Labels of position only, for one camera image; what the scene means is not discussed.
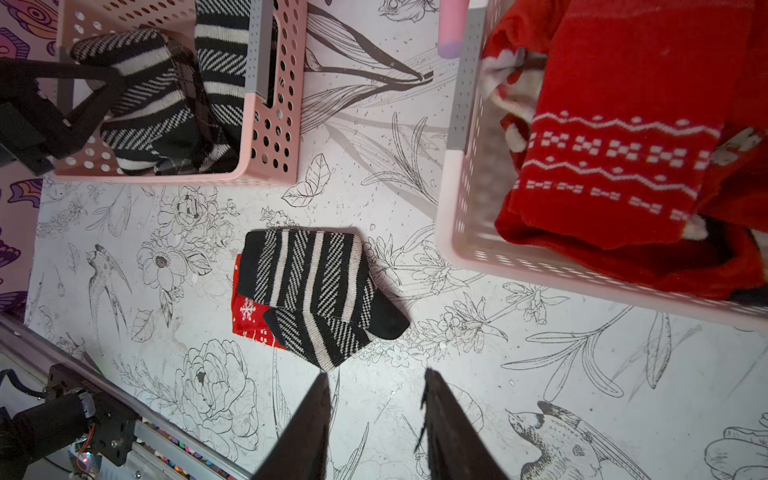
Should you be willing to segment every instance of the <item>striped sock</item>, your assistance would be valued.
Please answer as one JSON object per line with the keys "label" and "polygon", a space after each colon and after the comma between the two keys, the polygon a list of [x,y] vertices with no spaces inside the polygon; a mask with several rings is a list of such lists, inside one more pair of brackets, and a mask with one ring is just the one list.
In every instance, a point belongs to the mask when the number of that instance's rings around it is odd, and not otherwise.
{"label": "striped sock", "polygon": [[240,150],[248,52],[248,0],[196,0],[194,44],[211,111]]}
{"label": "striped sock", "polygon": [[332,316],[271,308],[264,321],[286,350],[326,372],[371,343],[365,330]]}
{"label": "striped sock", "polygon": [[264,319],[277,340],[315,364],[338,365],[369,333],[396,339],[409,326],[374,285],[362,242],[351,233],[249,232],[237,292],[275,307]]}
{"label": "striped sock", "polygon": [[88,38],[70,55],[84,65],[110,66],[126,89],[112,106],[114,117],[101,125],[101,137],[126,174],[143,174],[164,159],[202,163],[207,152],[189,100],[181,89],[177,61],[155,28]]}

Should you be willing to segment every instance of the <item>bird illustration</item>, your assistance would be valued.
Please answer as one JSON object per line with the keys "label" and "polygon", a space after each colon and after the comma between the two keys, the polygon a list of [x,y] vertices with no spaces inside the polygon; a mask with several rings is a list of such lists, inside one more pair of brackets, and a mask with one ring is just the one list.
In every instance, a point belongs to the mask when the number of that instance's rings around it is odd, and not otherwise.
{"label": "bird illustration", "polygon": [[541,457],[526,463],[520,480],[602,479],[601,462],[608,460],[636,480],[650,480],[616,445],[568,410],[539,402],[541,413],[507,411],[515,433],[541,450]]}
{"label": "bird illustration", "polygon": [[112,304],[112,313],[114,314],[114,322],[118,325],[118,335],[120,335],[120,322],[118,320],[118,312],[123,318],[123,324],[127,330],[128,324],[125,321],[125,314],[123,313],[123,307],[120,306],[120,300],[115,295],[114,287],[112,285],[111,273],[115,271],[120,275],[125,284],[128,286],[128,291],[133,293],[131,285],[128,283],[127,278],[123,270],[120,270],[118,262],[115,261],[112,255],[107,252],[107,249],[101,245],[96,245],[96,251],[89,252],[86,260],[88,265],[94,267],[94,275],[88,281],[88,296],[91,299],[91,319],[94,324],[94,331],[96,332],[96,339],[98,341],[98,301],[101,298],[101,294],[106,291],[109,296],[109,302]]}

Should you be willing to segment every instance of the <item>floral printed surface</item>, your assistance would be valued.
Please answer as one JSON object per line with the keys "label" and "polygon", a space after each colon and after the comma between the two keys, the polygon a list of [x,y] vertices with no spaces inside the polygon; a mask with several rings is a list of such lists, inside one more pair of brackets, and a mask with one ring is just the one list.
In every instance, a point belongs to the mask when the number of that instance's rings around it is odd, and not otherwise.
{"label": "floral printed surface", "polygon": [[[235,258],[252,229],[354,231],[412,325],[330,374],[327,478],[429,477],[426,366],[510,478],[526,464],[605,480],[759,472],[765,333],[462,270],[436,249],[456,74],[436,53],[437,3],[313,2],[301,187],[47,180],[27,324],[253,471],[317,368],[232,334]],[[91,279],[123,316],[89,299]]]}

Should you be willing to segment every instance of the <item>metal rail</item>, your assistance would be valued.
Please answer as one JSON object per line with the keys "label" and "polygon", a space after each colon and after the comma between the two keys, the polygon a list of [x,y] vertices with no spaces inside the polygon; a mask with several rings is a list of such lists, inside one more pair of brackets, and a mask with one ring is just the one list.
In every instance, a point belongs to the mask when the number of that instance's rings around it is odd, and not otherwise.
{"label": "metal rail", "polygon": [[[190,436],[174,423],[170,422],[159,413],[150,409],[144,403],[129,395],[114,383],[105,379],[103,376],[99,375],[83,363],[72,358],[63,350],[59,349],[57,346],[39,336],[28,327],[19,324],[16,320],[8,318],[4,313],[0,313],[0,346],[14,356],[18,357],[30,367],[36,369],[37,372],[42,374],[45,378],[48,377],[48,370],[52,365],[57,363],[66,365],[70,369],[85,377],[89,382],[92,382],[100,389],[103,389],[105,392],[123,402],[126,406],[132,408],[139,416],[144,417],[149,422],[152,422],[167,432],[169,435],[172,435],[180,442],[183,442],[185,445],[189,445],[189,447],[195,452],[199,453],[219,468],[222,468],[237,480],[250,480],[252,474],[249,473],[245,468],[240,467],[238,464],[216,452],[208,445],[202,443],[200,440]],[[208,473],[212,475],[211,478],[220,478],[213,471],[205,468],[204,464],[201,464],[195,458],[190,457],[185,452],[182,452],[178,447],[170,443],[154,430],[151,430],[143,423],[136,422],[136,429],[134,430],[134,434],[138,438],[144,440],[148,445],[152,446],[154,449],[160,450],[164,454],[166,453],[166,449],[164,448],[165,445],[155,445],[155,443],[157,443],[158,440],[167,442],[167,444],[172,448],[167,450],[170,452],[170,455],[165,456],[172,462],[178,464],[185,471],[191,473],[195,478],[206,478]],[[192,473],[192,471],[186,468],[185,465],[192,468],[195,472],[200,474],[200,476]],[[198,471],[196,468],[197,466],[202,466],[204,469]]]}

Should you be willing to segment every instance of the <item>pink plastic basket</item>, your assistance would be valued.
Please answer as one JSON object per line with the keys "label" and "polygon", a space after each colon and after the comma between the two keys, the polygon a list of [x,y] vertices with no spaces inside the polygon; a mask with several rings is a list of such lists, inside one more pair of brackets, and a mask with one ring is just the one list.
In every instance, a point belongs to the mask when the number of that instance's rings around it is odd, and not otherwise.
{"label": "pink plastic basket", "polygon": [[506,112],[477,89],[480,51],[504,0],[470,0],[442,168],[435,238],[440,252],[462,268],[644,306],[743,329],[768,331],[768,308],[717,302],[622,282],[539,247],[507,243],[494,227],[517,174],[499,121]]}
{"label": "pink plastic basket", "polygon": [[[246,93],[240,162],[228,174],[145,175],[122,173],[114,152],[97,129],[83,150],[57,161],[55,176],[66,181],[109,181],[135,184],[229,184],[268,187],[293,185],[299,173],[301,97],[304,84],[306,0],[265,2],[278,27],[277,63],[272,108],[255,93]],[[61,0],[57,45],[65,51],[78,39],[140,25],[159,28],[194,51],[194,0]]]}

